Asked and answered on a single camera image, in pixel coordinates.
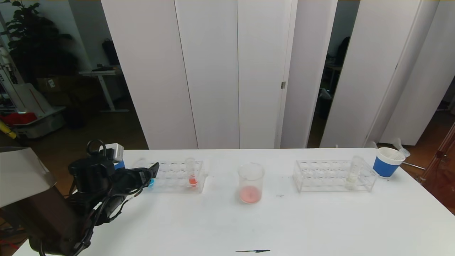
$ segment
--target black bag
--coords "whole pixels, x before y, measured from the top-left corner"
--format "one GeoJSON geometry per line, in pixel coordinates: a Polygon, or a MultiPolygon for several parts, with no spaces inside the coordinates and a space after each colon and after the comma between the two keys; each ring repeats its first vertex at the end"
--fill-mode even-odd
{"type": "Polygon", "coordinates": [[[118,61],[117,52],[115,51],[114,42],[110,39],[106,39],[103,42],[103,50],[106,53],[107,59],[109,60],[109,65],[115,66],[120,65],[118,61]]]}

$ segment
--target potted plant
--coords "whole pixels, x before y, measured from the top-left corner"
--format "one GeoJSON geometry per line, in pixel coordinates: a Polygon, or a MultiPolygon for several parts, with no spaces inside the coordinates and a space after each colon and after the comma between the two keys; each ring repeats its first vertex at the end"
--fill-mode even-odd
{"type": "Polygon", "coordinates": [[[5,0],[18,9],[13,20],[6,23],[12,41],[9,42],[10,56],[26,82],[50,75],[73,75],[77,72],[77,58],[65,49],[72,41],[69,34],[60,34],[55,24],[40,15],[39,3],[26,7],[21,1],[5,0]]]}

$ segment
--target white folding screen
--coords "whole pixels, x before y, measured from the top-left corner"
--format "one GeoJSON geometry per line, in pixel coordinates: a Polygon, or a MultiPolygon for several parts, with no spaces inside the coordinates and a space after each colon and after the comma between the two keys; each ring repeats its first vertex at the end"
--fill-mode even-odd
{"type": "Polygon", "coordinates": [[[297,0],[102,3],[149,148],[279,145],[297,0]]]}
{"type": "Polygon", "coordinates": [[[440,1],[397,107],[380,142],[415,145],[455,75],[455,2],[440,1]]]}
{"type": "Polygon", "coordinates": [[[416,0],[360,2],[320,147],[363,147],[419,5],[416,0]]]}
{"type": "Polygon", "coordinates": [[[297,8],[293,2],[237,0],[240,148],[276,146],[297,8]]]}
{"type": "Polygon", "coordinates": [[[199,149],[239,148],[236,0],[175,0],[199,149]]]}
{"type": "Polygon", "coordinates": [[[174,2],[101,2],[149,149],[197,148],[174,2]]]}
{"type": "Polygon", "coordinates": [[[307,145],[336,7],[337,0],[298,1],[282,148],[307,145]]]}

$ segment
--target desk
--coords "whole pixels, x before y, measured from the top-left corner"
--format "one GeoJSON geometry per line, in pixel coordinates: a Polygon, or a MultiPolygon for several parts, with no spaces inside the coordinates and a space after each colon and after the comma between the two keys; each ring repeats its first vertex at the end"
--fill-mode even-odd
{"type": "Polygon", "coordinates": [[[112,102],[111,96],[109,95],[109,91],[107,90],[106,82],[104,82],[103,76],[118,76],[123,74],[121,69],[113,69],[113,70],[104,70],[104,71],[81,71],[79,75],[85,77],[97,77],[100,81],[101,88],[103,88],[104,97],[106,98],[107,104],[109,104],[110,110],[102,110],[102,112],[128,112],[128,109],[115,109],[114,103],[112,102]]]}
{"type": "Polygon", "coordinates": [[[333,96],[333,94],[334,94],[334,88],[333,88],[334,85],[333,85],[333,83],[334,83],[335,72],[339,71],[340,74],[341,74],[341,70],[343,69],[343,66],[326,63],[325,64],[325,68],[328,68],[328,69],[332,70],[332,74],[330,75],[329,91],[330,91],[330,93],[333,96]]]}
{"type": "MultiPolygon", "coordinates": [[[[374,148],[126,150],[127,167],[141,157],[193,156],[210,170],[202,194],[144,191],[117,219],[94,230],[81,256],[453,256],[455,217],[399,168],[373,191],[298,194],[297,159],[349,159],[371,165],[374,148]],[[263,197],[238,201],[237,168],[265,167],[263,197]]],[[[25,243],[15,256],[37,256],[25,243]]]]}

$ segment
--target test tube rack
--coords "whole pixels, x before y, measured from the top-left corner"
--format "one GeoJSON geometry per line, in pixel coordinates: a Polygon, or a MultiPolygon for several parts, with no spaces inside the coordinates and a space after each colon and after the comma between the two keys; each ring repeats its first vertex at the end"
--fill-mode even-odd
{"type": "Polygon", "coordinates": [[[360,175],[354,185],[346,186],[351,160],[298,160],[295,162],[293,180],[297,191],[368,191],[371,192],[378,174],[363,160],[360,175]]]}
{"type": "Polygon", "coordinates": [[[156,178],[152,179],[147,191],[202,193],[207,172],[202,161],[196,161],[194,176],[188,172],[185,161],[159,162],[156,178]]]}

